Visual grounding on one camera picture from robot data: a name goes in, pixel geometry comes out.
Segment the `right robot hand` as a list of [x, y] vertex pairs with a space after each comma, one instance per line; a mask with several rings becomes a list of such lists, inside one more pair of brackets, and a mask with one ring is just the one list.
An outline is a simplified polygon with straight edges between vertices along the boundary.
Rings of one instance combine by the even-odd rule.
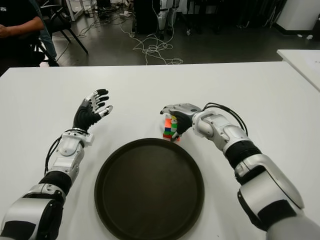
[[171, 138], [171, 142], [175, 142], [183, 133], [185, 133], [193, 125], [193, 116], [202, 110], [190, 103], [170, 104], [163, 107], [160, 111], [161, 115], [170, 114], [177, 120], [176, 132]]

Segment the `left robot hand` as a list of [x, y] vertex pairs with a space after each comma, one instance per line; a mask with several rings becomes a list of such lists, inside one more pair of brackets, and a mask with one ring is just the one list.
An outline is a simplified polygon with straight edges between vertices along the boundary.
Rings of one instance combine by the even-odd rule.
[[83, 99], [73, 118], [72, 127], [88, 131], [91, 126], [109, 115], [112, 105], [107, 105], [109, 91], [105, 88], [96, 89]]

